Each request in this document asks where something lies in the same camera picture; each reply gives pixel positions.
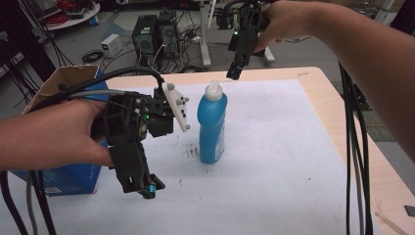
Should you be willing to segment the white paper mat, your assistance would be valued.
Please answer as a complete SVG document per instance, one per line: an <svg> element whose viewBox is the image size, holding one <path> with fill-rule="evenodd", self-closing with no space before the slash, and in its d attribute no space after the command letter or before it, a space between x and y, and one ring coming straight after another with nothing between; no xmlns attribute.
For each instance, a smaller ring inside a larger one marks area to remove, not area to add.
<svg viewBox="0 0 415 235"><path fill-rule="evenodd" d="M356 189L300 84L226 81L225 150L200 159L199 129L144 143L162 182L124 193L110 169L92 195L52 197L58 235L358 235Z"/></svg>

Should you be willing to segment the black computer tower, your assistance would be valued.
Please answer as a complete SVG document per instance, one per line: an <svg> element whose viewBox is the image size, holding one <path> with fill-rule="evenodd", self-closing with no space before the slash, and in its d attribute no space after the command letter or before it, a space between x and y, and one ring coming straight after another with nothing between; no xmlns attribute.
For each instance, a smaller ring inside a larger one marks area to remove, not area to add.
<svg viewBox="0 0 415 235"><path fill-rule="evenodd" d="M131 38L136 50L142 55L155 55L159 48L158 17L156 15L139 16Z"/></svg>
<svg viewBox="0 0 415 235"><path fill-rule="evenodd" d="M161 41L164 45L163 55L166 59L174 59L179 54L179 43L174 11L161 11L159 14Z"/></svg>

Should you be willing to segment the person's left hand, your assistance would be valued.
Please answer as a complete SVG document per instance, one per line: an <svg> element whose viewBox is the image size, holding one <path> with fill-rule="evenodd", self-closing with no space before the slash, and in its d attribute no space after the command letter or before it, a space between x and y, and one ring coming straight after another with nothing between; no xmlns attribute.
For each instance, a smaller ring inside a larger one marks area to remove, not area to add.
<svg viewBox="0 0 415 235"><path fill-rule="evenodd" d="M104 110L103 102L72 100L33 112L36 118L36 168L69 164L113 166L110 152L90 135L94 119Z"/></svg>

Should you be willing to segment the white metal stand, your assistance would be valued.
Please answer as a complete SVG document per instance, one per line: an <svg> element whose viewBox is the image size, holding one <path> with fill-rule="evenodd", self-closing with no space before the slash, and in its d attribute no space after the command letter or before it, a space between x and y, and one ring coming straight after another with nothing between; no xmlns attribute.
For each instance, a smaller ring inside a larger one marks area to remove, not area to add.
<svg viewBox="0 0 415 235"><path fill-rule="evenodd" d="M201 27L200 49L203 66L208 69L212 66L213 55L209 51L210 43L228 44L231 34L234 32L232 27L220 29L217 19L213 16L216 8L224 7L230 0L193 0L199 6L199 18Z"/></svg>

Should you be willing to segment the person's right hand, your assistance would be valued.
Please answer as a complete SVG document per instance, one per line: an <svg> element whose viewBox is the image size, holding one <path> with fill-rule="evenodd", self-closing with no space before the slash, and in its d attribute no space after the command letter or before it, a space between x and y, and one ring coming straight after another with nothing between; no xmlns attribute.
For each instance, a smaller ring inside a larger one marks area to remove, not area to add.
<svg viewBox="0 0 415 235"><path fill-rule="evenodd" d="M254 50L265 49L271 42L312 34L312 2L276 1L263 10L269 20L266 30L258 37Z"/></svg>

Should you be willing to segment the black panel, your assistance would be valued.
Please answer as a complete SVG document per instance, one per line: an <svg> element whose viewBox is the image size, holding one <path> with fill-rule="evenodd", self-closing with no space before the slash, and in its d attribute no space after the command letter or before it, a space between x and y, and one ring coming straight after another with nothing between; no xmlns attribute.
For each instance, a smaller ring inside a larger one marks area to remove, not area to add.
<svg viewBox="0 0 415 235"><path fill-rule="evenodd" d="M18 0L0 0L0 26L7 32L37 75L46 81L55 66L32 32L32 24Z"/></svg>

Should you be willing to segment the blue cardboard box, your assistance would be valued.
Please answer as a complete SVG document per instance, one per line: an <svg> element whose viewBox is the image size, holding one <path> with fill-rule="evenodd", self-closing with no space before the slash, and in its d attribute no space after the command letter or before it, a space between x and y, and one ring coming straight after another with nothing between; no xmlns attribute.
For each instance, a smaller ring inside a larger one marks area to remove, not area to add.
<svg viewBox="0 0 415 235"><path fill-rule="evenodd" d="M44 108L63 104L72 100L86 100L95 101L93 99L64 99L56 104L41 107L40 104L59 92L73 88L83 82L97 79L97 72L99 67L96 65L86 66L72 66L60 67L56 69L52 75L42 84L40 90L36 93L34 98L23 110L23 115L32 115L33 112ZM30 138L30 143L38 142L40 135L34 134ZM95 137L95 139L102 147L103 137ZM30 154L30 158L34 162L33 169L12 169L12 173L20 179L32 184L38 180L44 186L47 195L77 195L77 194L91 194L95 189L95 184L99 175L101 165L99 164L66 164L62 166L55 166L51 168L36 168L36 160L40 157L35 157Z"/></svg>

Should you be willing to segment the round white table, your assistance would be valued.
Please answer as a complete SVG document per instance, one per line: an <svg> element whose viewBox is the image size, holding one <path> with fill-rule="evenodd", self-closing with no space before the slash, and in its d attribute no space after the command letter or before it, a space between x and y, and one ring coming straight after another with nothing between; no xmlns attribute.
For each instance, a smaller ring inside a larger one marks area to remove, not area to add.
<svg viewBox="0 0 415 235"><path fill-rule="evenodd" d="M73 12L60 10L59 12L43 19L43 28L47 30L58 30L67 28L73 25L88 22L92 26L99 24L98 13L101 10L101 5L95 0L91 1L92 6L75 10Z"/></svg>

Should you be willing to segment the small white device box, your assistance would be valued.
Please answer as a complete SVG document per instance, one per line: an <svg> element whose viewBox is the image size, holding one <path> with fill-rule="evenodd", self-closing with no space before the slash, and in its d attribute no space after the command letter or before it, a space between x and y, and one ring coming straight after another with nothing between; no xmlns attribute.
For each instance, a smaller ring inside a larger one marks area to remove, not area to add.
<svg viewBox="0 0 415 235"><path fill-rule="evenodd" d="M106 57L114 58L122 49L122 43L118 34L111 34L101 42Z"/></svg>

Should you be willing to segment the blue bottle with white cap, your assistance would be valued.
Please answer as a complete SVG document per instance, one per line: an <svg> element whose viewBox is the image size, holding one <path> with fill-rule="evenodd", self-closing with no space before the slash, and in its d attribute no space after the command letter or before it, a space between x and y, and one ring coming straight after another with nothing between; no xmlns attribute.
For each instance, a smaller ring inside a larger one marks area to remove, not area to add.
<svg viewBox="0 0 415 235"><path fill-rule="evenodd" d="M203 163L216 163L224 152L226 107L227 96L220 83L214 80L205 88L197 111L200 160Z"/></svg>

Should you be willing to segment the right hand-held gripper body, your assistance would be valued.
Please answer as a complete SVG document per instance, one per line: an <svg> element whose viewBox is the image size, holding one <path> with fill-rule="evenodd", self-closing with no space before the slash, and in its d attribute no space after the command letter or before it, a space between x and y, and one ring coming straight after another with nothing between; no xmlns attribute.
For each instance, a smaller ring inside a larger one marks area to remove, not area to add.
<svg viewBox="0 0 415 235"><path fill-rule="evenodd" d="M215 9L219 30L233 29L228 49L233 52L253 52L258 34L269 25L262 14L262 7L269 0L231 0L224 7Z"/></svg>

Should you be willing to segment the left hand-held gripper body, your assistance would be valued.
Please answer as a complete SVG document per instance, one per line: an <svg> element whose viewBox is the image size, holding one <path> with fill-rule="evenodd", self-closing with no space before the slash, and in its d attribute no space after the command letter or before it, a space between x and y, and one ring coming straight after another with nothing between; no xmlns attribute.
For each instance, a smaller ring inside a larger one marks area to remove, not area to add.
<svg viewBox="0 0 415 235"><path fill-rule="evenodd" d="M176 119L182 132L191 128L187 121L189 98L173 83L163 82L154 95L133 91L113 94L91 128L93 137L106 138L110 146L121 142L141 142L150 133L157 138L173 132Z"/></svg>

